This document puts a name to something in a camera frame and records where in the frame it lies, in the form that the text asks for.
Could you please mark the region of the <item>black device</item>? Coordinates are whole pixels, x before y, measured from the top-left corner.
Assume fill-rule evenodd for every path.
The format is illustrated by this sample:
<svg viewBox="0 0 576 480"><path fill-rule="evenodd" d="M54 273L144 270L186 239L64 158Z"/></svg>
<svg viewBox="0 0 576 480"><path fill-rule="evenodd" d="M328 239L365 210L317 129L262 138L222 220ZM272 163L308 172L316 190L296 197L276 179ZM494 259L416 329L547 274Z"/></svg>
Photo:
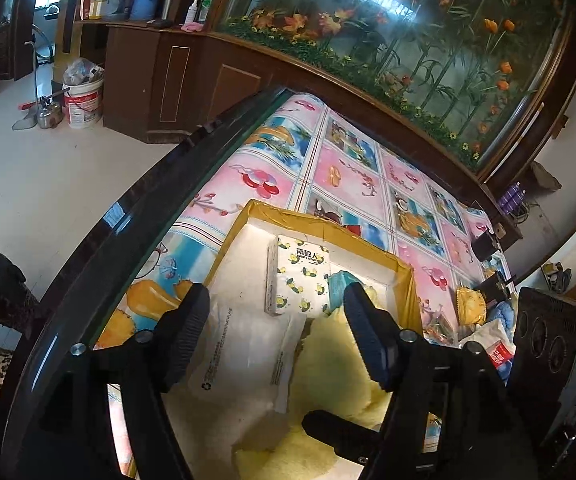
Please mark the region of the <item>black device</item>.
<svg viewBox="0 0 576 480"><path fill-rule="evenodd" d="M488 308L492 308L510 299L510 291L503 275L498 271L495 271L482 283L477 285L474 290L480 292Z"/></svg>
<svg viewBox="0 0 576 480"><path fill-rule="evenodd" d="M480 262L489 260L501 249L500 241L494 232L484 231L471 242L471 250Z"/></svg>

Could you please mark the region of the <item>purple bottles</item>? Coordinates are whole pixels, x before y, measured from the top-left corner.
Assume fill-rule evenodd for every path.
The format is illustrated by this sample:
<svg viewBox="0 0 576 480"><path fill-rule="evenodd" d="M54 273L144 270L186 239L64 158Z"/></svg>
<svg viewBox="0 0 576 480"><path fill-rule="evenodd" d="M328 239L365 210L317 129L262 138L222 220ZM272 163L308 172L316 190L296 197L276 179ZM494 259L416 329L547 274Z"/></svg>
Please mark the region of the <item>purple bottles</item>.
<svg viewBox="0 0 576 480"><path fill-rule="evenodd" d="M525 195L526 191L521 187L521 184L515 182L498 199L497 205L504 214L510 214L523 202Z"/></svg>

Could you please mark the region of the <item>pale green tissue pack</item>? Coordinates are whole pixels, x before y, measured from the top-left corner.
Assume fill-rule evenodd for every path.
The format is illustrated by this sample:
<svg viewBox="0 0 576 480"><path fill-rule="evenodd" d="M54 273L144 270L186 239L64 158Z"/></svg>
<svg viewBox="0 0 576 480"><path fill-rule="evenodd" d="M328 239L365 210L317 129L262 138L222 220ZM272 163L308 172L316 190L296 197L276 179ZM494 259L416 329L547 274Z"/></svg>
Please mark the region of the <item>pale green tissue pack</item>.
<svg viewBox="0 0 576 480"><path fill-rule="evenodd" d="M362 284L362 281L354 274L346 270L337 271L329 275L328 278L328 295L330 312L338 309L343 305L343 295L346 288L354 283Z"/></svg>

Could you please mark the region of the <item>white plastic bucket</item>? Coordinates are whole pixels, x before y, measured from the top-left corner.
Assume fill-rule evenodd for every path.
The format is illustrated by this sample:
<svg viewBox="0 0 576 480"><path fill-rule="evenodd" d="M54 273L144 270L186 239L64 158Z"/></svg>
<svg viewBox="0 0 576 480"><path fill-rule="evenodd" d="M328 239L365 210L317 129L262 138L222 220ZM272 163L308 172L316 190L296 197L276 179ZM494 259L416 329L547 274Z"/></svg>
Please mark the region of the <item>white plastic bucket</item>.
<svg viewBox="0 0 576 480"><path fill-rule="evenodd" d="M64 116L72 129L94 126L102 118L102 78L85 84L63 84Z"/></svg>

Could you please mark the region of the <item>yellow fluffy towel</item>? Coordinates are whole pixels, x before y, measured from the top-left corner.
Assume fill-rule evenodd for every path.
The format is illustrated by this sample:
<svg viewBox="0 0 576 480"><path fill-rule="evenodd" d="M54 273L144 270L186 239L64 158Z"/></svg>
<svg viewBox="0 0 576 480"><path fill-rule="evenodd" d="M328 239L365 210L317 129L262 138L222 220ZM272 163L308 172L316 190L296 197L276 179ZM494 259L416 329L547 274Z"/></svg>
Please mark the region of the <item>yellow fluffy towel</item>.
<svg viewBox="0 0 576 480"><path fill-rule="evenodd" d="M303 417L328 411L374 429L391 396L370 379L343 308L316 318L294 364L289 387L288 432L271 451L238 450L241 479L317 479L335 466L334 450L303 430Z"/></svg>

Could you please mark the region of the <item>metal kettle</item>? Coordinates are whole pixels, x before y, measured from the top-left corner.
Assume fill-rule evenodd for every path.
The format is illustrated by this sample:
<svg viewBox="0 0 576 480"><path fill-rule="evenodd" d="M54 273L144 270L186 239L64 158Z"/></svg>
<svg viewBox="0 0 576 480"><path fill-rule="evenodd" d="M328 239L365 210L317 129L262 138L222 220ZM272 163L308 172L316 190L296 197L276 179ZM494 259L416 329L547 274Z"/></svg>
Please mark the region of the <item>metal kettle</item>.
<svg viewBox="0 0 576 480"><path fill-rule="evenodd" d="M36 121L41 129L56 128L64 120L64 111L59 102L54 100L40 99Z"/></svg>

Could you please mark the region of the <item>painted glass screen panel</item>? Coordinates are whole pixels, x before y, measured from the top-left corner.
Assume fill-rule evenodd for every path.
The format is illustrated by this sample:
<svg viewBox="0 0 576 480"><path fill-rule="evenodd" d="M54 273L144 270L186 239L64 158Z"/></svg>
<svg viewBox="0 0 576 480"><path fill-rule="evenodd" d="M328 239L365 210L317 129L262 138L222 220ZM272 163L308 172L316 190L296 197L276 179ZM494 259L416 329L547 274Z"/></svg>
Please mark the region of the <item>painted glass screen panel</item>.
<svg viewBox="0 0 576 480"><path fill-rule="evenodd" d="M384 103L480 168L554 58L568 0L225 0L218 28Z"/></svg>

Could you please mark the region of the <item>white red label bag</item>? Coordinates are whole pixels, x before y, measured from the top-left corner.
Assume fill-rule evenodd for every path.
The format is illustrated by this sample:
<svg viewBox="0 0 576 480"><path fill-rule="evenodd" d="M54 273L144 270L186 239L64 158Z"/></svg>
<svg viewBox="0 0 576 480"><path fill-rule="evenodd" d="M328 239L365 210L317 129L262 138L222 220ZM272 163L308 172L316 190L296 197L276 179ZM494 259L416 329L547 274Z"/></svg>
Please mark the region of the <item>white red label bag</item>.
<svg viewBox="0 0 576 480"><path fill-rule="evenodd" d="M459 345L463 347L468 342L482 345L497 373L506 382L512 371L512 364L514 364L516 346L508 338L503 321L497 318L487 322L473 334L464 338Z"/></svg>

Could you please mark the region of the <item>yellow snack packet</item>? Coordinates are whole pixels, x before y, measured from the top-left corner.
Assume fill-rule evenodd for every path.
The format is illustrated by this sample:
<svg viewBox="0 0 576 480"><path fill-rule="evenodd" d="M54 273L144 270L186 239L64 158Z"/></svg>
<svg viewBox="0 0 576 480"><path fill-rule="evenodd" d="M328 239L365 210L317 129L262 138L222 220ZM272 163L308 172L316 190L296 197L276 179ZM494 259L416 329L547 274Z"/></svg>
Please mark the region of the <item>yellow snack packet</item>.
<svg viewBox="0 0 576 480"><path fill-rule="evenodd" d="M457 317L461 326L483 325L486 322L488 309L481 292L468 287L456 290Z"/></svg>

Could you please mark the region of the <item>yellow cardboard box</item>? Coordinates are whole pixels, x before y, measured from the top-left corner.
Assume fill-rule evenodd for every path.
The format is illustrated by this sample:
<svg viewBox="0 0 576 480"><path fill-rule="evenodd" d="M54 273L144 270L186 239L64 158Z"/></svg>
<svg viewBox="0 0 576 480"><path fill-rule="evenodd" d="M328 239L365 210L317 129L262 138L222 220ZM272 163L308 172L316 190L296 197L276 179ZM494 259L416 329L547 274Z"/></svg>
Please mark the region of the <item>yellow cardboard box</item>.
<svg viewBox="0 0 576 480"><path fill-rule="evenodd" d="M413 268L328 221L253 200L217 252L163 237L98 340L153 328L192 284L207 286L208 322L182 382L163 398L198 479L352 479L358 468L308 437L325 410L378 429L390 396L369 377L343 307L358 284L402 327L419 330Z"/></svg>

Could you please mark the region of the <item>black device lower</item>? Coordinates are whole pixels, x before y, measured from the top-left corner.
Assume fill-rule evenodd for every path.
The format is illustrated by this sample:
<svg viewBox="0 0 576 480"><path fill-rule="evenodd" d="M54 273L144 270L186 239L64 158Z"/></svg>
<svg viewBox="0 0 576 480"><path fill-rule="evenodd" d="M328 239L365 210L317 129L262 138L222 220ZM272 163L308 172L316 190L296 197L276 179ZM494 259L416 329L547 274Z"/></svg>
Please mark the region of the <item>black device lower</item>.
<svg viewBox="0 0 576 480"><path fill-rule="evenodd" d="M510 299L510 291L503 275L498 271L495 271L482 283L477 285L474 290L480 292L488 308L492 308Z"/></svg>

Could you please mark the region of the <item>colourful patterned tablecloth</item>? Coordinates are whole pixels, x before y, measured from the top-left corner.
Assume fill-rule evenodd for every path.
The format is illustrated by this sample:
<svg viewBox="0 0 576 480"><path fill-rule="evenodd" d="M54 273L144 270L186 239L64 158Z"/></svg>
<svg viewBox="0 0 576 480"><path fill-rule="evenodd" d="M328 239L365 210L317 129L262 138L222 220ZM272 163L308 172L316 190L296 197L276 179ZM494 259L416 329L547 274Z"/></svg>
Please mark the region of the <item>colourful patterned tablecloth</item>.
<svg viewBox="0 0 576 480"><path fill-rule="evenodd" d="M250 200L337 223L410 264L422 326L442 344L458 339L456 290L507 271L500 252L483 262L472 249L493 228L479 204L460 200L316 96L299 93L267 113L192 196L136 273L98 346L151 328L178 286L204 280Z"/></svg>

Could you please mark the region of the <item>lemon print tissue pack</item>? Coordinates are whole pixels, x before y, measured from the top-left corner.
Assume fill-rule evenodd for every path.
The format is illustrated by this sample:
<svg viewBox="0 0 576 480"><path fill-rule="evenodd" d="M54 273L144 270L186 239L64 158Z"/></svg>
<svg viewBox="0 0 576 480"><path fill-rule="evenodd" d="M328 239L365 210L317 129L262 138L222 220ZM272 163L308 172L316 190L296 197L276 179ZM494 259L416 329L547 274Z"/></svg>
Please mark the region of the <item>lemon print tissue pack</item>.
<svg viewBox="0 0 576 480"><path fill-rule="evenodd" d="M326 314L329 274L327 248L277 235L267 251L264 311L275 316L298 312L309 318Z"/></svg>

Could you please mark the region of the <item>black device upper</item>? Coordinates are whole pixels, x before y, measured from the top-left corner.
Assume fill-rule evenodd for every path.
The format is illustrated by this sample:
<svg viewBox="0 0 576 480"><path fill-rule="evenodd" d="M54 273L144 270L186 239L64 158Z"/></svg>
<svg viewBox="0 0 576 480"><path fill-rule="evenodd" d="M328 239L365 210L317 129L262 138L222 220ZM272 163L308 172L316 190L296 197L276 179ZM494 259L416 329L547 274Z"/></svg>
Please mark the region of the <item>black device upper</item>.
<svg viewBox="0 0 576 480"><path fill-rule="evenodd" d="M484 231L471 242L471 250L480 262L489 260L501 249L500 241L494 232Z"/></svg>

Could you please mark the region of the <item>blue towel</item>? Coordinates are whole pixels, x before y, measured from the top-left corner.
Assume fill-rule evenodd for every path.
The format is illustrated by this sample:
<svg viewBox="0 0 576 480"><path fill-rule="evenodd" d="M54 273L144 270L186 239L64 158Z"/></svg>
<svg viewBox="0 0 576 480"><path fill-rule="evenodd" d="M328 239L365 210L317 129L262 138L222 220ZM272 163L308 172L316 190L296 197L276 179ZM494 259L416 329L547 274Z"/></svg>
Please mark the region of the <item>blue towel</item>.
<svg viewBox="0 0 576 480"><path fill-rule="evenodd" d="M486 322L500 321L504 331L512 338L515 328L516 314L512 305L508 301L498 302L494 307L488 310Z"/></svg>

